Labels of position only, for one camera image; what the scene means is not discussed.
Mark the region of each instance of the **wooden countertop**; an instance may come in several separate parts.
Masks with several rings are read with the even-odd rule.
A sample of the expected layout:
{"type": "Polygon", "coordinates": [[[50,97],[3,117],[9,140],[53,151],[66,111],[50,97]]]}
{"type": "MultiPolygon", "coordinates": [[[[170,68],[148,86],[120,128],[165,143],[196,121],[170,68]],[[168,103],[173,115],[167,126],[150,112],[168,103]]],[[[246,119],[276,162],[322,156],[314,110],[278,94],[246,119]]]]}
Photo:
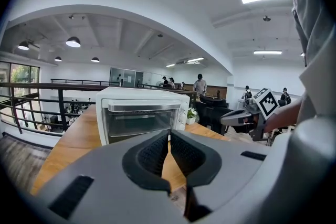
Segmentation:
{"type": "MultiPolygon", "coordinates": [[[[185,130],[194,134],[229,141],[228,138],[203,127],[198,123],[187,125],[185,130]]],[[[37,175],[30,192],[36,194],[38,190],[59,171],[88,153],[90,150],[99,146],[101,146],[101,143],[97,125],[96,106],[91,105],[69,127],[56,146],[52,149],[37,175]]],[[[172,191],[185,186],[186,183],[185,177],[170,151],[164,161],[162,178],[170,182],[172,191]]]]}

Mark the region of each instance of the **white toaster oven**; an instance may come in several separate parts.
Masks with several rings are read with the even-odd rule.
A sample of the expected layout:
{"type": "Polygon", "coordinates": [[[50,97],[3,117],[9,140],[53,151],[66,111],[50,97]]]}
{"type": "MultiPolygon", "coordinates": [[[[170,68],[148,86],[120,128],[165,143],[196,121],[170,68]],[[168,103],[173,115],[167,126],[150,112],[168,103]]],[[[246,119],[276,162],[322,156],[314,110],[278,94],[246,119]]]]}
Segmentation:
{"type": "Polygon", "coordinates": [[[102,145],[160,130],[184,130],[190,98],[164,90],[108,87],[97,93],[102,145]]]}

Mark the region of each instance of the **metal railing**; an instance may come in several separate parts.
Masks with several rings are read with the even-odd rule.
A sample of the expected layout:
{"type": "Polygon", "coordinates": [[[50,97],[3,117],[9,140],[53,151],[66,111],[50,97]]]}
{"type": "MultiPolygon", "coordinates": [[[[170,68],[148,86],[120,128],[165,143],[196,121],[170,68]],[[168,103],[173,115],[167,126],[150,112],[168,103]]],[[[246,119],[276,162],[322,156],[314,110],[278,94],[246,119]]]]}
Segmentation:
{"type": "Polygon", "coordinates": [[[149,87],[150,89],[157,89],[157,90],[164,90],[164,91],[171,91],[179,94],[185,94],[190,97],[189,107],[194,108],[196,106],[196,98],[197,92],[175,89],[175,88],[168,88],[168,87],[161,87],[156,85],[148,85],[148,84],[140,84],[139,82],[136,85],[138,88],[145,88],[149,87]]]}
{"type": "Polygon", "coordinates": [[[120,81],[80,80],[80,79],[51,79],[51,83],[100,85],[100,86],[123,86],[123,79],[120,81]]]}
{"type": "Polygon", "coordinates": [[[46,135],[52,135],[52,136],[62,136],[62,134],[57,134],[53,132],[45,132],[45,131],[40,131],[36,130],[37,129],[37,124],[42,124],[42,125],[48,125],[48,126],[56,126],[56,127],[61,127],[63,131],[66,131],[69,127],[67,121],[66,121],[66,116],[69,117],[77,117],[80,114],[76,113],[66,113],[64,104],[84,104],[84,105],[89,105],[89,104],[95,104],[95,102],[87,102],[87,101],[65,101],[63,97],[63,91],[64,90],[75,90],[75,91],[101,91],[108,86],[103,86],[103,85],[73,85],[73,84],[59,84],[59,83],[0,83],[0,87],[4,88],[9,88],[10,89],[10,95],[2,95],[0,94],[0,97],[5,97],[8,98],[8,100],[5,100],[0,103],[0,114],[5,115],[7,117],[10,117],[14,119],[14,123],[4,121],[1,119],[2,122],[9,124],[11,126],[17,127],[19,132],[22,134],[22,130],[27,130],[35,133],[40,133],[40,134],[46,134],[46,135]],[[39,93],[33,93],[33,94],[28,94],[22,97],[16,97],[14,88],[23,88],[23,89],[49,89],[49,90],[58,90],[58,100],[53,100],[53,99],[41,99],[39,97],[39,93]],[[58,103],[59,104],[59,112],[52,112],[52,111],[41,111],[41,110],[33,110],[33,105],[32,101],[38,101],[38,102],[50,102],[50,103],[58,103]],[[23,105],[24,103],[29,103],[29,108],[30,109],[25,109],[23,107],[18,108],[18,105],[23,105]],[[3,108],[11,108],[12,110],[12,115],[4,113],[1,111],[3,108]],[[19,118],[17,116],[17,110],[21,111],[27,111],[31,112],[31,120],[26,119],[24,116],[25,113],[23,113],[23,118],[19,118]],[[51,123],[51,122],[40,122],[35,120],[34,113],[39,113],[39,114],[47,114],[47,115],[57,115],[61,117],[61,122],[60,123],[51,123]],[[19,121],[23,122],[30,122],[34,123],[35,129],[23,127],[20,125],[19,121]]]}

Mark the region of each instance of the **person's arm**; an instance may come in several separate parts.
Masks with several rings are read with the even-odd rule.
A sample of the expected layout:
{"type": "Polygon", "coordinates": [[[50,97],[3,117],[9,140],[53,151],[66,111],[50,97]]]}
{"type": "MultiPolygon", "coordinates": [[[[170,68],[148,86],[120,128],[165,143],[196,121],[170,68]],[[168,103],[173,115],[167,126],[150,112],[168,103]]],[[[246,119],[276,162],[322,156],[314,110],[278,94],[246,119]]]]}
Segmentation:
{"type": "Polygon", "coordinates": [[[265,125],[265,133],[276,128],[286,127],[296,124],[302,104],[302,98],[295,102],[280,107],[267,121],[265,125]]]}

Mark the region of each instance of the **oven control knob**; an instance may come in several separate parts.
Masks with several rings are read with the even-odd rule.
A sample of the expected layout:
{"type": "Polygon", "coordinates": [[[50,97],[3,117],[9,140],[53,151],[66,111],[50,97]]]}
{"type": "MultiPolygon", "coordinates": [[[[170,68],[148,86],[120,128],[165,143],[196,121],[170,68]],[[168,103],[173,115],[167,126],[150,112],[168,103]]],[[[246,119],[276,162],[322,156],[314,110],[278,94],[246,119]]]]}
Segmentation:
{"type": "Polygon", "coordinates": [[[184,112],[184,111],[187,111],[189,108],[189,105],[187,104],[187,102],[183,102],[181,104],[181,111],[184,112]]]}
{"type": "Polygon", "coordinates": [[[178,120],[179,120],[179,122],[186,122],[186,120],[187,120],[186,114],[181,114],[181,116],[178,120]]]}

